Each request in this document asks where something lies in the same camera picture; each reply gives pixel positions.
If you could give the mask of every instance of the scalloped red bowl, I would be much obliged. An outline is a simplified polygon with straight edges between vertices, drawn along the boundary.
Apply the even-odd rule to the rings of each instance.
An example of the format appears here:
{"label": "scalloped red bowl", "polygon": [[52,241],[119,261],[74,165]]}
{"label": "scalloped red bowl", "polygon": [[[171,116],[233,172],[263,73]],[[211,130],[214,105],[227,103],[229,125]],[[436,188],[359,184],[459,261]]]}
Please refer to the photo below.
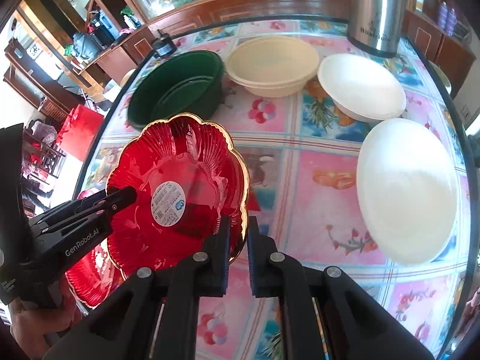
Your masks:
{"label": "scalloped red bowl", "polygon": [[106,191],[133,186],[136,202],[112,218],[109,255],[127,278],[158,270],[199,251],[231,221],[230,261],[246,239],[248,169],[227,131],[192,114],[149,124],[123,149]]}
{"label": "scalloped red bowl", "polygon": [[92,308],[103,302],[123,282],[120,270],[108,256],[106,241],[92,249],[65,275],[75,297]]}

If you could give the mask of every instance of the wall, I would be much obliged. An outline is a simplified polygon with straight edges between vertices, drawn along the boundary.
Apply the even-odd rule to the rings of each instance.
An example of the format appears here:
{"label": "wall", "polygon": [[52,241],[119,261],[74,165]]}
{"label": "wall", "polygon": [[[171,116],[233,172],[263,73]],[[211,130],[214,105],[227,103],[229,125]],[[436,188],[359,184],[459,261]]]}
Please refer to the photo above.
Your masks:
{"label": "wall", "polygon": [[480,109],[480,40],[473,32],[470,50],[477,59],[453,100],[464,126],[468,126],[474,120],[477,111]]}
{"label": "wall", "polygon": [[21,97],[9,84],[3,81],[3,75],[10,62],[3,50],[11,37],[11,19],[0,33],[0,128],[27,123],[36,111],[30,103]]}

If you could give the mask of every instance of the white sticker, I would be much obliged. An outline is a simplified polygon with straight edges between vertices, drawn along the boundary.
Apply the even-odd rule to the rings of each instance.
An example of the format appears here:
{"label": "white sticker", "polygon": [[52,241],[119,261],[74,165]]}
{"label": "white sticker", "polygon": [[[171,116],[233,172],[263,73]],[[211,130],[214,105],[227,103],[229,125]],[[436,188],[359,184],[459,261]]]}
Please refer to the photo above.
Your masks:
{"label": "white sticker", "polygon": [[152,216],[160,226],[176,224],[185,211],[185,192],[179,183],[166,181],[160,184],[152,196]]}

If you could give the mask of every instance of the metal kettle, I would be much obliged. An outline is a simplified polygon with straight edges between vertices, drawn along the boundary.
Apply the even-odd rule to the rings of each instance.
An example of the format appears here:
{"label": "metal kettle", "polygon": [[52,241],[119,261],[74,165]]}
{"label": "metal kettle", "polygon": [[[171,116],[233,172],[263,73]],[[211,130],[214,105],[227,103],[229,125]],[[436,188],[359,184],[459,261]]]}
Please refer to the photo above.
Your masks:
{"label": "metal kettle", "polygon": [[350,0],[350,42],[374,56],[394,57],[406,5],[407,0]]}

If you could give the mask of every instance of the human hand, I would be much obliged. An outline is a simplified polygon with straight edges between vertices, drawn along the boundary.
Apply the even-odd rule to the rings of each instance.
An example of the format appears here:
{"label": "human hand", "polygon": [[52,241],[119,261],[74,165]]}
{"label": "human hand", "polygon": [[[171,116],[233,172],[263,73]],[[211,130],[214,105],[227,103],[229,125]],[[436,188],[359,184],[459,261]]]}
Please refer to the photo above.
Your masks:
{"label": "human hand", "polygon": [[62,332],[82,319],[64,276],[58,288],[63,298],[60,309],[26,310],[18,298],[10,303],[12,335],[31,359],[41,359],[50,348],[44,335]]}

